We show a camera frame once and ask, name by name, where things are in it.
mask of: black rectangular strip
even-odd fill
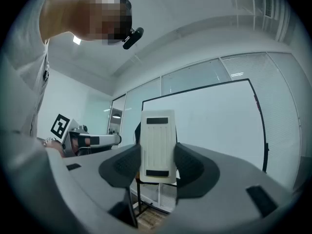
[[[71,171],[71,170],[73,170],[73,169],[76,169],[76,168],[79,168],[79,167],[81,167],[79,164],[71,164],[71,165],[68,165],[68,166],[66,166],[67,167],[67,169],[69,170],[69,171]]]
[[[146,170],[146,176],[168,177],[169,171]]]
[[[266,217],[277,208],[277,205],[261,186],[251,186],[246,191],[263,217]]]
[[[99,137],[90,137],[90,145],[99,145]]]
[[[146,124],[168,124],[168,118],[147,118]]]

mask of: ceiling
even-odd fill
[[[107,46],[99,41],[73,43],[65,33],[50,40],[51,68],[88,86],[112,95],[118,77],[125,69],[155,49],[187,34],[209,27],[236,23],[236,16],[249,15],[252,0],[129,0],[133,28],[142,27],[144,35],[131,49]]]

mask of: white shirt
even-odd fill
[[[37,136],[37,116],[49,72],[39,18],[45,0],[29,0],[0,51],[0,129]]]

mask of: person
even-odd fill
[[[129,0],[29,0],[0,52],[0,130],[37,136],[37,116],[49,78],[50,38],[71,32],[82,40],[110,44],[126,39],[131,27]],[[44,145],[62,155],[59,142]]]

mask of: wall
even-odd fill
[[[191,63],[262,51],[290,52],[291,49],[251,29],[225,27],[201,31],[158,49],[144,58],[142,64],[130,67],[117,80],[113,97]]]
[[[297,19],[290,48],[312,86],[312,40],[300,19]]]
[[[92,101],[98,101],[98,105],[91,104]],[[102,107],[103,102],[111,101],[111,97],[99,92],[91,87],[88,87],[74,79],[71,79],[53,69],[50,69],[49,82],[45,90],[44,99],[38,115],[38,134],[39,138],[51,137],[51,127],[58,114],[63,114],[67,117],[74,118],[78,123],[88,126],[89,132],[98,131],[98,124],[90,126],[94,118],[99,115],[99,109],[103,113],[102,128],[106,128],[109,118],[109,112],[103,112],[105,106]]]

